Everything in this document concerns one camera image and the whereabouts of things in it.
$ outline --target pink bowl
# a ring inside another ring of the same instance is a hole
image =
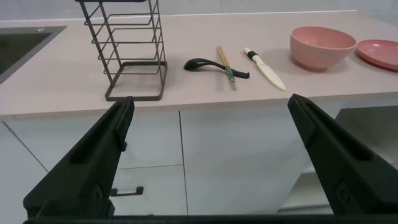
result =
[[[342,62],[355,46],[354,37],[325,27],[299,27],[290,35],[293,57],[314,69],[329,68]]]

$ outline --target white wall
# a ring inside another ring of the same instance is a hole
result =
[[[162,15],[358,9],[398,26],[398,0],[159,0]],[[126,9],[113,3],[113,9]],[[146,7],[133,3],[133,7]],[[0,20],[82,17],[74,0],[0,0]]]

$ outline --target sink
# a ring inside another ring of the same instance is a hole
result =
[[[64,28],[66,27],[0,28],[0,83],[23,66]]]

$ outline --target chopsticks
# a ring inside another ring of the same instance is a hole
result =
[[[226,58],[224,50],[221,46],[218,47],[218,53],[220,55],[221,61],[223,62],[223,65],[225,66],[225,70],[228,75],[229,81],[231,83],[235,83],[234,73],[232,72],[231,67],[229,66],[228,59]]]

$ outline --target cabinet handle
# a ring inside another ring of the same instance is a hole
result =
[[[134,196],[134,195],[142,195],[143,192],[144,192],[144,187],[137,187],[134,193],[126,193],[126,194],[118,194],[118,189],[111,189],[111,193],[109,196],[111,197]]]

